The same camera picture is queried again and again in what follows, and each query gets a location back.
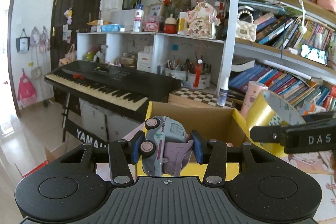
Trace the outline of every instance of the photo frame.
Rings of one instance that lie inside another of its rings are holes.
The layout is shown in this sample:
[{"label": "photo frame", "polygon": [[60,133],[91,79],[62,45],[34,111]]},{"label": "photo frame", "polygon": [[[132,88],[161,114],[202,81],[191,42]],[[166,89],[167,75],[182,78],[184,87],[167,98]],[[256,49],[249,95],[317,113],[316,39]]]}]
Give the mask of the photo frame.
[{"label": "photo frame", "polygon": [[137,5],[141,3],[141,0],[137,0],[134,5],[131,5],[133,0],[123,0],[122,10],[132,10],[136,9]]},{"label": "photo frame", "polygon": [[162,16],[165,5],[163,2],[149,5],[148,16]]}]

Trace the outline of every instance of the phone screen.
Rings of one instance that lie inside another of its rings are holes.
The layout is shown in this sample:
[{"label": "phone screen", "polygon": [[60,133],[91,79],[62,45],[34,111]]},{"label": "phone screen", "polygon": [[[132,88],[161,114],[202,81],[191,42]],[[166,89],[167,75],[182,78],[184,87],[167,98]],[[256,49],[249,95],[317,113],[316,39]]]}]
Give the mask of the phone screen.
[{"label": "phone screen", "polygon": [[308,46],[306,44],[302,45],[301,56],[308,58],[312,61],[316,61],[323,65],[327,64],[327,52],[319,50],[317,48]]}]

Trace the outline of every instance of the pink backpack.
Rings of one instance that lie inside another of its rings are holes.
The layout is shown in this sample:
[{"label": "pink backpack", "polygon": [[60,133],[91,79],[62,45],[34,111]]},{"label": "pink backpack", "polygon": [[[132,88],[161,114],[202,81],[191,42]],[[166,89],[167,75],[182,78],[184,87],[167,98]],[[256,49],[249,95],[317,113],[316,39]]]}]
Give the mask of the pink backpack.
[{"label": "pink backpack", "polygon": [[34,104],[36,102],[36,90],[28,77],[23,72],[20,79],[19,90],[17,93],[17,100],[22,101],[24,105]]}]

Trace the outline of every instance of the quilted purse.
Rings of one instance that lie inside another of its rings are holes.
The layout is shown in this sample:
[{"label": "quilted purse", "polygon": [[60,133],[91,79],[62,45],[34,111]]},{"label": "quilted purse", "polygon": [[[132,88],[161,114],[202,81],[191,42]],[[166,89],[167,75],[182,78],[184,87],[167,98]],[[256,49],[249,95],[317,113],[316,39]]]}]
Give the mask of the quilted purse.
[{"label": "quilted purse", "polygon": [[[251,17],[251,22],[239,20],[242,14],[248,14]],[[253,16],[248,10],[240,11],[238,13],[236,37],[255,42],[257,25],[254,24],[253,21]]]}]

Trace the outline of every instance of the silver screw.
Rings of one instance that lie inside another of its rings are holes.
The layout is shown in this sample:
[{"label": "silver screw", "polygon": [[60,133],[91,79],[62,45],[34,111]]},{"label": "silver screw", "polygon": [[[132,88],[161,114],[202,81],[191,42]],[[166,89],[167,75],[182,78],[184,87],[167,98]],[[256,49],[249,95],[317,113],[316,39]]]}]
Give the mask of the silver screw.
[{"label": "silver screw", "polygon": [[208,177],[206,178],[206,181],[207,181],[208,183],[211,183],[211,184],[218,184],[218,183],[221,183],[223,180],[222,180],[222,178],[219,177],[219,176],[208,176]]},{"label": "silver screw", "polygon": [[131,179],[128,176],[117,176],[115,177],[114,182],[118,184],[125,184],[129,182],[130,180]]}]

